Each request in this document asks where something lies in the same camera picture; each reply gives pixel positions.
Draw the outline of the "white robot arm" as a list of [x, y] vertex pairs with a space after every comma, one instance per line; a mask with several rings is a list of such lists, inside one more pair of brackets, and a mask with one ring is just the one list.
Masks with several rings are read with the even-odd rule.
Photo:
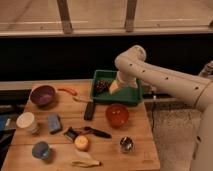
[[136, 80], [140, 79], [201, 111], [190, 171], [213, 171], [213, 80], [148, 64], [145, 59], [146, 51], [139, 45], [119, 54], [116, 79], [109, 92], [137, 88]]

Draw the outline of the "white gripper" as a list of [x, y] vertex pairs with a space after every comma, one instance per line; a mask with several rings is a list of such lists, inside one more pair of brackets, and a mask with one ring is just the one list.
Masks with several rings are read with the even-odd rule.
[[125, 74], [121, 71], [118, 71], [116, 80], [114, 80], [109, 87], [109, 93], [113, 94], [113, 93], [119, 91], [120, 88], [124, 88], [124, 87], [137, 88], [138, 85], [136, 82], [136, 78], [132, 77], [128, 74]]

